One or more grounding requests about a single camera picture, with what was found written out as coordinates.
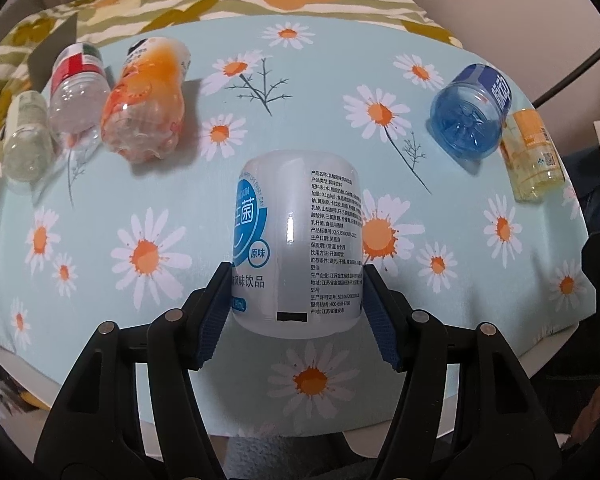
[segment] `small clear bottle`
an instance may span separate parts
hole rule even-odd
[[[100,142],[100,116],[110,93],[100,51],[90,43],[64,49],[51,75],[49,127],[66,150],[91,153]]]
[[[558,153],[536,110],[529,108],[511,114],[502,133],[502,143],[519,202],[537,202],[547,191],[564,184]]]
[[[42,95],[33,90],[16,95],[7,112],[4,132],[4,176],[13,184],[35,184],[41,180],[54,159]]]

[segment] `white plastic bottle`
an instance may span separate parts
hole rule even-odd
[[[332,153],[252,158],[238,180],[232,309],[252,332],[306,339],[344,332],[362,311],[358,173]]]
[[[64,149],[88,150],[100,140],[100,116],[110,93],[100,51],[75,43],[56,59],[51,75],[49,127]]]

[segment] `white wall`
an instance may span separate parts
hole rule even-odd
[[[600,46],[600,16],[589,0],[415,1],[532,101]],[[597,143],[600,63],[540,111],[562,154]]]

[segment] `orange flower center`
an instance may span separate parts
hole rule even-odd
[[[369,105],[367,113],[369,114],[369,117],[371,117],[376,124],[380,124],[380,126],[387,126],[391,122],[391,119],[394,118],[391,110],[380,103]]]
[[[217,142],[218,144],[225,142],[229,138],[229,127],[224,124],[218,124],[218,126],[211,128],[209,136],[212,142]]]
[[[66,265],[61,265],[60,269],[58,270],[58,274],[60,275],[61,280],[64,282],[67,281],[69,279],[69,267]]]
[[[243,61],[232,61],[224,66],[224,75],[233,77],[247,70],[248,65]]]
[[[567,295],[572,294],[575,286],[575,280],[571,276],[565,276],[560,282],[560,292]]]
[[[372,218],[362,226],[362,248],[371,259],[393,256],[397,251],[395,230],[383,218]]]
[[[296,388],[308,396],[320,395],[327,387],[327,376],[318,368],[309,366],[294,377]]]
[[[292,28],[286,28],[285,30],[280,30],[278,33],[280,38],[285,38],[286,40],[292,40],[293,38],[298,37],[298,33],[294,31]]]
[[[46,227],[40,226],[33,233],[33,252],[44,254],[46,249]]]
[[[423,66],[413,65],[411,71],[416,75],[416,77],[419,77],[423,81],[428,81],[429,79],[431,79],[429,72],[427,72],[427,69]]]
[[[498,222],[496,224],[496,234],[498,235],[498,238],[500,238],[500,240],[502,240],[503,242],[508,242],[509,240],[511,240],[511,227],[507,219],[503,218],[502,216],[498,217]]]
[[[131,263],[140,274],[151,274],[158,268],[160,256],[158,246],[149,240],[140,240],[131,255]]]
[[[436,274],[442,274],[443,272],[445,272],[445,269],[445,261],[442,259],[441,256],[434,256],[431,259],[431,270],[433,270],[433,272],[435,272]]]

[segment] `daisy print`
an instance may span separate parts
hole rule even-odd
[[[53,244],[60,241],[60,235],[51,232],[57,221],[58,215],[51,209],[45,210],[44,206],[34,213],[33,227],[25,240],[29,252],[24,259],[24,263],[31,266],[31,275],[36,269],[43,269],[45,260],[51,259],[54,252]]]
[[[429,90],[440,90],[444,85],[445,81],[442,79],[436,68],[432,64],[425,65],[419,56],[413,54],[408,56],[402,54],[396,56],[394,66],[400,70],[404,70],[405,79],[409,79],[414,85],[422,86]]]
[[[11,302],[11,326],[14,328],[13,340],[16,346],[26,350],[31,344],[29,336],[31,326],[27,323],[27,311],[19,298],[14,298]]]
[[[571,220],[575,220],[580,212],[580,202],[576,195],[576,190],[573,189],[573,184],[568,182],[562,190],[562,207],[571,205]]]
[[[304,348],[303,359],[289,348],[286,350],[288,362],[271,366],[278,375],[269,377],[269,384],[281,388],[270,390],[267,395],[274,398],[289,397],[282,410],[284,416],[304,404],[303,409],[308,418],[312,416],[314,406],[321,417],[334,418],[338,409],[333,399],[348,401],[353,398],[353,391],[341,384],[356,377],[359,370],[339,372],[338,368],[349,351],[341,350],[335,356],[332,354],[333,343],[327,343],[322,354],[318,355],[314,342],[309,340]]]
[[[457,278],[458,275],[450,267],[455,267],[458,262],[454,260],[454,254],[447,251],[446,245],[440,248],[438,242],[433,245],[425,244],[425,248],[420,250],[420,256],[416,256],[424,268],[418,272],[418,276],[424,276],[427,279],[427,286],[432,286],[435,294],[440,293],[440,285],[444,285],[447,290],[451,288],[449,278]]]
[[[235,57],[230,57],[226,61],[224,59],[218,59],[213,65],[213,68],[215,68],[217,72],[205,77],[202,81],[202,95],[215,94],[235,77],[246,80],[245,75],[252,74],[253,69],[258,66],[258,62],[261,59],[261,50],[253,50],[252,52],[238,54]]]
[[[414,248],[410,235],[424,232],[424,225],[398,223],[410,208],[404,202],[390,195],[381,196],[378,204],[370,191],[362,193],[362,250],[365,264],[372,263],[378,271],[386,270],[391,276],[398,275],[395,258],[408,260]]]
[[[304,44],[313,44],[310,37],[315,36],[315,34],[306,32],[308,29],[309,27],[301,27],[300,23],[291,25],[291,22],[286,22],[284,26],[276,25],[275,27],[267,27],[262,39],[273,40],[269,43],[269,46],[282,44],[286,48],[291,45],[296,50],[301,50]]]
[[[56,280],[56,286],[60,296],[71,297],[71,291],[75,290],[75,279],[78,275],[75,272],[75,265],[72,265],[72,259],[67,254],[58,254],[54,261],[55,271],[51,277]]]
[[[168,269],[189,269],[191,257],[188,254],[168,252],[185,235],[185,228],[179,227],[168,236],[162,236],[168,217],[169,211],[165,210],[154,222],[154,212],[149,208],[142,226],[138,216],[132,215],[131,234],[120,229],[118,237],[124,246],[111,251],[111,256],[120,260],[113,266],[113,272],[126,272],[125,277],[116,283],[116,288],[123,290],[135,282],[136,309],[140,309],[145,288],[151,292],[156,305],[160,305],[158,288],[170,300],[182,297],[183,286]]]
[[[496,258],[502,253],[502,266],[506,269],[507,257],[511,256],[515,260],[515,253],[522,252],[522,242],[516,237],[522,232],[522,225],[513,223],[516,208],[512,206],[510,210],[507,209],[507,197],[500,199],[496,195],[495,203],[490,198],[489,208],[490,210],[484,211],[484,216],[490,223],[483,232],[489,235],[487,246],[494,247],[491,257]]]
[[[411,128],[411,123],[401,117],[401,115],[409,113],[411,109],[407,105],[394,104],[395,95],[383,92],[379,88],[376,89],[375,94],[366,85],[360,85],[357,90],[362,100],[349,95],[342,97],[345,102],[344,109],[349,112],[346,119],[351,122],[351,127],[360,128],[364,126],[365,129],[362,130],[363,139],[370,139],[374,136],[376,130],[379,130],[380,140],[391,143],[411,173],[429,191],[429,188],[415,171],[418,159],[424,158],[425,154],[422,153],[418,156],[418,153],[414,153],[412,157],[410,147],[417,152],[419,151],[419,146],[416,148],[415,145],[411,145],[411,141],[406,141],[404,149],[400,150],[395,142],[398,140],[398,136],[405,137],[407,135],[405,128]],[[411,162],[407,160],[403,151],[411,158]]]
[[[219,115],[217,118],[211,118],[202,123],[202,137],[200,139],[200,153],[207,161],[214,158],[214,155],[220,148],[220,153],[224,158],[235,155],[232,144],[240,146],[242,138],[247,130],[241,130],[244,126],[245,118],[234,121],[232,114]]]
[[[584,275],[575,260],[563,262],[556,267],[555,278],[551,279],[549,300],[555,301],[556,312],[563,306],[576,308],[580,305],[579,296],[586,294]]]

